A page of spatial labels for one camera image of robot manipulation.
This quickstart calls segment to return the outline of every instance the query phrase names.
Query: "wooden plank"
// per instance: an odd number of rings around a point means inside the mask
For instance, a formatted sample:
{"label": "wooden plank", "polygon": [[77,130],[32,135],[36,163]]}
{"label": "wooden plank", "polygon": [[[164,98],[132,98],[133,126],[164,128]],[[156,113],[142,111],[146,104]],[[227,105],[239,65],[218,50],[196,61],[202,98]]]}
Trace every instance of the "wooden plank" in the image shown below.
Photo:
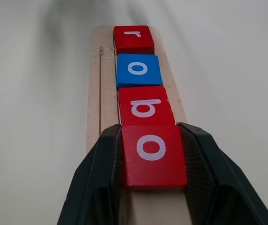
{"label": "wooden plank", "polygon": [[[113,26],[98,27],[92,34],[87,151],[95,144],[100,131],[118,123],[112,31]],[[160,61],[163,85],[167,91],[174,117],[178,122],[186,122],[187,119],[160,35],[156,28],[151,27],[151,32],[155,42],[155,54]],[[183,191],[122,191],[122,193],[121,224],[192,224]]]}

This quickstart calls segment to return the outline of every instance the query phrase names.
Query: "wooden track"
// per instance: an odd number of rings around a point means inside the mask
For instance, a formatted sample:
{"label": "wooden track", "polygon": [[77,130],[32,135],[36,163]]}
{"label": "wooden track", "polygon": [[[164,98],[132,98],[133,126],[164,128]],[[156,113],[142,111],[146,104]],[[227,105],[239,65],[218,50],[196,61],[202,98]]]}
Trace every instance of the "wooden track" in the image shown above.
{"label": "wooden track", "polygon": [[[187,122],[159,32],[154,27],[150,30],[175,120]],[[87,152],[103,129],[119,123],[115,63],[113,26],[95,28],[90,61]],[[123,191],[120,207],[120,222],[124,225],[192,225],[183,191]]]}

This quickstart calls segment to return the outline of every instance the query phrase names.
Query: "white surface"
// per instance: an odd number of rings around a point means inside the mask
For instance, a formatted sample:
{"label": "white surface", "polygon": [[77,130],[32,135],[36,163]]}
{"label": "white surface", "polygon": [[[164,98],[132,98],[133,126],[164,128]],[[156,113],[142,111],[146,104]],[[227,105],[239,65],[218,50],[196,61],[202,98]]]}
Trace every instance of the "white surface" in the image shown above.
{"label": "white surface", "polygon": [[189,123],[268,207],[268,1],[0,0],[0,225],[52,225],[84,158],[90,33],[158,27]]}

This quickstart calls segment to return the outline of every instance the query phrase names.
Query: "white letter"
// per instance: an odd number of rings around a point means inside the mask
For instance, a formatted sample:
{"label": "white letter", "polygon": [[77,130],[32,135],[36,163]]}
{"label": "white letter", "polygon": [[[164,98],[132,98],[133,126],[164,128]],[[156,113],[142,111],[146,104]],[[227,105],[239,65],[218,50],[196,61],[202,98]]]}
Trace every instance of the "white letter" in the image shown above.
{"label": "white letter", "polygon": [[[146,142],[156,142],[160,147],[159,151],[157,151],[156,153],[145,152],[143,149],[143,145]],[[163,158],[163,156],[165,155],[166,145],[163,139],[156,135],[145,135],[141,137],[137,142],[137,152],[141,158],[147,161],[156,161],[156,160]]]}
{"label": "white letter", "polygon": [[[149,100],[139,100],[139,101],[131,101],[130,104],[132,105],[132,114],[134,114],[137,117],[146,118],[151,117],[155,114],[156,109],[153,106],[153,104],[160,104],[160,99],[149,99]],[[149,110],[147,112],[139,112],[137,110],[137,107],[139,105],[147,105],[149,107]]]}
{"label": "white letter", "polygon": [[[143,67],[143,70],[135,71],[132,69],[133,66],[141,66],[141,67]],[[147,73],[147,66],[143,62],[131,62],[128,65],[128,71],[133,75],[143,75],[143,74]]]}
{"label": "white letter", "polygon": [[135,34],[138,38],[141,37],[140,31],[126,31],[124,34]]}

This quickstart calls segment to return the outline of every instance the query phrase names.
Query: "white backdrop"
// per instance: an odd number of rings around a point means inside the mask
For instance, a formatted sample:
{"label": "white backdrop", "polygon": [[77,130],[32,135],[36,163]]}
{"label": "white backdrop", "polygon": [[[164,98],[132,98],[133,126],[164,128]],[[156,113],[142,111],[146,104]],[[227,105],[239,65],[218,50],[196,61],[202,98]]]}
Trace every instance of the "white backdrop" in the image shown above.
{"label": "white backdrop", "polygon": [[85,153],[90,33],[122,24],[159,29],[189,123],[268,208],[268,0],[0,0],[0,225],[56,224]]}

